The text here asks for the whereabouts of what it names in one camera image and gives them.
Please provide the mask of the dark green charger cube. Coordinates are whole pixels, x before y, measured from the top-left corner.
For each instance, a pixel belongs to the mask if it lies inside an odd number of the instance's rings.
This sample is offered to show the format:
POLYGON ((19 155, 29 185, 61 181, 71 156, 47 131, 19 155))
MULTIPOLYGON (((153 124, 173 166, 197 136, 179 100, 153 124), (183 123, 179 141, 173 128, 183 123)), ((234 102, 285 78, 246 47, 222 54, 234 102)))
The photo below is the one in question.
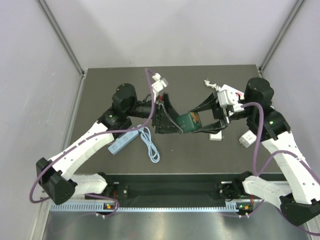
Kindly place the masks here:
POLYGON ((176 118, 176 123, 183 133, 190 133, 202 127, 200 116, 197 112, 190 111, 176 118))

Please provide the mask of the white 80W charger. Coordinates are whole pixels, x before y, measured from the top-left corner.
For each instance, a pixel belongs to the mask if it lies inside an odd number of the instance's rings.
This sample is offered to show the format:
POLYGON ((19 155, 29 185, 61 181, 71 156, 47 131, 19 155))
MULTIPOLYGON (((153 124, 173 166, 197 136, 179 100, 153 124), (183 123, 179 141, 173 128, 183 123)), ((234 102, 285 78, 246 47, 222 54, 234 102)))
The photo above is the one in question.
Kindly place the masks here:
POLYGON ((223 139, 222 132, 218 133, 210 133, 209 134, 209 140, 210 141, 221 141, 223 139))

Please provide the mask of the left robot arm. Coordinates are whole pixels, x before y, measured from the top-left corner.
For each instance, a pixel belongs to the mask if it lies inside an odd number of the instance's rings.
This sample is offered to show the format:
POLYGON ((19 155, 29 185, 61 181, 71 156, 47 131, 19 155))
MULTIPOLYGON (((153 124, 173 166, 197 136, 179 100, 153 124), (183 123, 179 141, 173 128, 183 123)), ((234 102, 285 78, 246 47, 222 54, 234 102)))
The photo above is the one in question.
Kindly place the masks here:
POLYGON ((104 173, 76 175, 75 172, 104 146, 118 141, 125 134, 143 129, 151 123, 158 134, 181 134, 176 111, 166 107, 166 80, 157 80, 149 87, 151 99, 138 100, 135 87, 124 83, 112 96, 112 105, 90 129, 61 153, 44 157, 36 163, 36 183, 48 198, 61 205, 72 197, 87 194, 109 198, 114 191, 104 173))

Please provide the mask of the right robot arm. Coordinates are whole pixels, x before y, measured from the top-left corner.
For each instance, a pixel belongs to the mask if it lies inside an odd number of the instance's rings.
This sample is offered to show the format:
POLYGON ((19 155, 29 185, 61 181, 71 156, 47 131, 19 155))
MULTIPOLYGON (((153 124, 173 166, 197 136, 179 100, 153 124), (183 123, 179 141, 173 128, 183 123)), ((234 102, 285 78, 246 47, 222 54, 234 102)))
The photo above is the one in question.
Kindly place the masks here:
POLYGON ((274 90, 261 77, 248 80, 244 94, 227 85, 215 91, 193 112, 212 110, 215 123, 194 130, 216 134, 231 121, 246 119, 256 136, 252 171, 237 175, 231 182, 230 198, 256 196, 275 206, 288 222, 301 226, 320 214, 320 179, 299 150, 285 117, 272 106, 274 90), (288 185, 281 187, 260 177, 275 160, 288 185))

